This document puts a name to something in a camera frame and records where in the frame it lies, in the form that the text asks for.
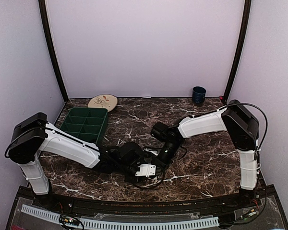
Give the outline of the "green plastic divider tray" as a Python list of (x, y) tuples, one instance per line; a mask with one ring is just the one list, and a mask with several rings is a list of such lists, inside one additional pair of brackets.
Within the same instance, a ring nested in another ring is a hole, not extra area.
[(83, 141), (101, 145), (108, 126), (105, 108), (72, 108), (60, 130)]

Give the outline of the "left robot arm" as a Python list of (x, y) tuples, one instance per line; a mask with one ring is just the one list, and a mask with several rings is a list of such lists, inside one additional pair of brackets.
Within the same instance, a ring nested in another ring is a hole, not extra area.
[(135, 187), (144, 178), (163, 181), (165, 177), (164, 164), (136, 143), (102, 148), (61, 131), (47, 121), (45, 113), (39, 112), (15, 126), (4, 156), (21, 168), (34, 193), (40, 195), (39, 201), (48, 209), (58, 205), (58, 198), (50, 192), (50, 181), (39, 162), (39, 154), (43, 151), (97, 172), (121, 173)]

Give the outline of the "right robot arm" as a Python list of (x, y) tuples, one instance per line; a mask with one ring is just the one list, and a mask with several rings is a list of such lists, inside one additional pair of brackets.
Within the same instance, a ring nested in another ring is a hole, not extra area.
[(228, 105), (202, 115), (190, 115), (173, 126), (156, 123), (151, 135), (164, 143), (161, 148), (145, 147), (144, 151), (154, 154), (168, 165), (183, 141), (193, 136), (212, 132), (228, 132), (240, 157), (240, 188), (235, 203), (245, 208), (254, 200), (251, 190), (256, 187), (260, 170), (260, 157), (264, 138), (259, 137), (259, 121), (247, 109), (249, 103), (232, 100)]

